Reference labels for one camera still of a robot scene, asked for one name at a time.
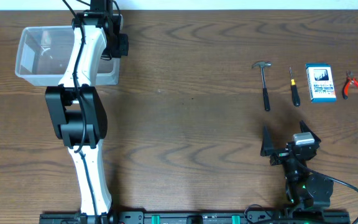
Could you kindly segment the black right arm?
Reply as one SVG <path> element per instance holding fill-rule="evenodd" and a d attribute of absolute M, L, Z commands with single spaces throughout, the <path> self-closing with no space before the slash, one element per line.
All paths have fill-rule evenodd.
<path fill-rule="evenodd" d="M 273 145 L 265 126 L 262 131 L 260 155 L 270 159 L 271 166 L 282 166 L 286 180 L 286 195 L 299 209 L 328 208 L 333 194 L 333 181 L 307 170 L 307 162 L 317 155 L 321 140 L 304 121 L 300 132 L 283 148 Z"/>

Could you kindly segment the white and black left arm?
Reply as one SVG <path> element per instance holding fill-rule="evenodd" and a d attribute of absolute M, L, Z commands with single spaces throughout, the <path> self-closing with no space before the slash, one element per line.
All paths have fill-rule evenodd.
<path fill-rule="evenodd" d="M 40 223 L 117 223 L 106 183 L 102 148 L 108 118 L 96 90 L 100 60 L 120 59 L 129 51 L 121 33 L 123 16 L 116 1 L 90 1 L 73 14 L 74 44 L 62 79 L 48 86 L 45 101 L 58 139 L 67 147 L 77 173 L 81 208 L 75 213 L 44 213 Z"/>

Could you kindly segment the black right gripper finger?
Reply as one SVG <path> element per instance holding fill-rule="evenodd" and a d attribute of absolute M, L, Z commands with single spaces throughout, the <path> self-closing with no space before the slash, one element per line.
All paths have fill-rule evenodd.
<path fill-rule="evenodd" d="M 272 142 L 272 138 L 268 131 L 268 128 L 264 126 L 262 131 L 262 145 L 260 150 L 260 155 L 262 157 L 270 156 L 274 151 L 274 145 Z"/>
<path fill-rule="evenodd" d="M 302 133 L 310 133 L 318 144 L 321 142 L 320 138 L 314 132 L 312 132 L 312 130 L 303 120 L 300 121 L 300 130 Z"/>

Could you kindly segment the clear plastic container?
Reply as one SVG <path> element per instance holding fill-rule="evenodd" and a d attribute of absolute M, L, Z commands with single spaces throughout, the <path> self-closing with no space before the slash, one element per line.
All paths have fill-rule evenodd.
<path fill-rule="evenodd" d="M 101 28 L 84 26 L 26 27 L 19 42 L 15 74 L 34 86 L 73 87 L 77 83 L 116 85 L 121 60 L 103 60 L 107 37 Z"/>

